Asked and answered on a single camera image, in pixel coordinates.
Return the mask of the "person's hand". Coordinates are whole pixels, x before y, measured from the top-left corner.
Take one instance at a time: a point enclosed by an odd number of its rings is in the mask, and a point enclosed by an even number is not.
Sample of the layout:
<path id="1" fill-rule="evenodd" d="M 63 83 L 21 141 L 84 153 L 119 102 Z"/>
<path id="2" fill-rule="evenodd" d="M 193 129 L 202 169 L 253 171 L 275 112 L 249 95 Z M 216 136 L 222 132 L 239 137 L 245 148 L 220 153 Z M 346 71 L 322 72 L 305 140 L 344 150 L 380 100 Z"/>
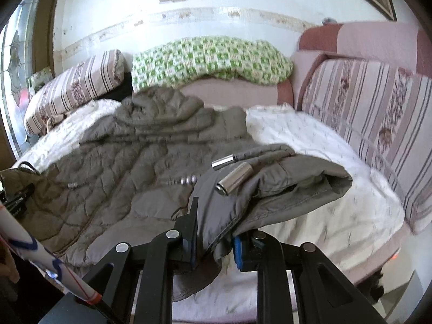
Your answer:
<path id="1" fill-rule="evenodd" d="M 5 276 L 12 283 L 16 284 L 19 279 L 19 272 L 16 268 L 15 261 L 11 255 L 9 248 L 1 242 L 1 264 L 0 264 L 0 276 Z"/>

